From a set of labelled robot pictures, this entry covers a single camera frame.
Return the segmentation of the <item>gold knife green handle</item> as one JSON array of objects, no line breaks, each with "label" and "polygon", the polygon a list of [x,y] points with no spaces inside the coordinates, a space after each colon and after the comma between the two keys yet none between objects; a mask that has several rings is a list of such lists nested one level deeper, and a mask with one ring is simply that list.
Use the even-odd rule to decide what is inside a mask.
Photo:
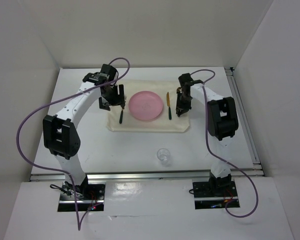
[{"label": "gold knife green handle", "polygon": [[170,93],[166,93],[166,104],[168,107],[168,119],[171,121],[172,120],[172,111],[171,111],[171,103],[170,103]]}]

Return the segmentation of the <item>gold fork green handle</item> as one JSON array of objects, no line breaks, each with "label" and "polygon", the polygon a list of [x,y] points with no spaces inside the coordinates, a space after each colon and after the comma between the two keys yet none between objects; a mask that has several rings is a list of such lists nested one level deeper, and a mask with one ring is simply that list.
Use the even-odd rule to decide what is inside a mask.
[{"label": "gold fork green handle", "polygon": [[125,106],[121,105],[120,107],[121,107],[121,111],[120,111],[120,116],[119,116],[119,124],[121,125],[123,123],[123,116],[124,116]]}]

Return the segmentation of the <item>pink plate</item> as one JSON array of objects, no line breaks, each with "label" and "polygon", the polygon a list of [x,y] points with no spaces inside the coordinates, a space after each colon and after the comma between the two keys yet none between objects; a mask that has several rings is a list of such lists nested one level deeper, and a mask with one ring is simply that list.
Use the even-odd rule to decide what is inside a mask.
[{"label": "pink plate", "polygon": [[135,93],[128,102],[130,114],[140,121],[152,121],[163,111],[164,103],[161,97],[152,91]]}]

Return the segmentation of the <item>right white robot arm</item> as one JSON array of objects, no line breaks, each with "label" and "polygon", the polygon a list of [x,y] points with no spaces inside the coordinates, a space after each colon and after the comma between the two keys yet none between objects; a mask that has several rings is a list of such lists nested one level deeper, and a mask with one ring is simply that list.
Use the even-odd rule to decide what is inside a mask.
[{"label": "right white robot arm", "polygon": [[208,136],[215,137],[219,142],[225,138],[233,138],[239,128],[239,120],[236,104],[233,97],[224,97],[206,86],[216,73],[210,70],[213,75],[205,81],[194,80],[190,73],[184,73],[178,77],[180,87],[177,88],[175,112],[178,117],[192,109],[192,99],[200,101],[205,113],[205,138],[209,153],[214,156],[215,161],[209,172],[207,188],[199,188],[193,193],[209,192],[213,196],[220,196],[232,183],[231,164],[229,161],[213,153],[209,146]]}]

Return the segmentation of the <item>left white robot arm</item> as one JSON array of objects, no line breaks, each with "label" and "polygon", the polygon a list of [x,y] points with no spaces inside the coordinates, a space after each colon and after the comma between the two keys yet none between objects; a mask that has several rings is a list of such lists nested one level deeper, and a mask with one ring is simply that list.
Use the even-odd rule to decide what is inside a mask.
[{"label": "left white robot arm", "polygon": [[98,101],[101,110],[126,105],[124,86],[114,81],[119,76],[115,67],[103,64],[99,72],[83,78],[78,93],[55,115],[46,115],[43,123],[43,143],[65,172],[65,185],[78,200],[87,197],[89,184],[78,156],[81,140],[77,127],[91,105]]}]

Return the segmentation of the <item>cream cloth placemat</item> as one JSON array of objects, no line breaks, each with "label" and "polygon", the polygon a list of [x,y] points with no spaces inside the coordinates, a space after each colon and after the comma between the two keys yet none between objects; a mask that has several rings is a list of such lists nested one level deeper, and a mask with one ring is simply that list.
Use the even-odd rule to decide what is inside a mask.
[{"label": "cream cloth placemat", "polygon": [[[178,117],[172,112],[172,120],[169,120],[166,94],[169,92],[170,107],[173,111],[176,108],[177,88],[176,81],[160,80],[126,80],[124,82],[126,106],[123,113],[123,122],[119,124],[121,107],[112,107],[107,113],[106,127],[112,132],[134,132],[134,133],[184,133],[190,127],[190,120],[187,114]],[[158,94],[163,101],[161,114],[151,121],[142,121],[134,118],[129,111],[130,98],[141,91],[150,91]]]}]

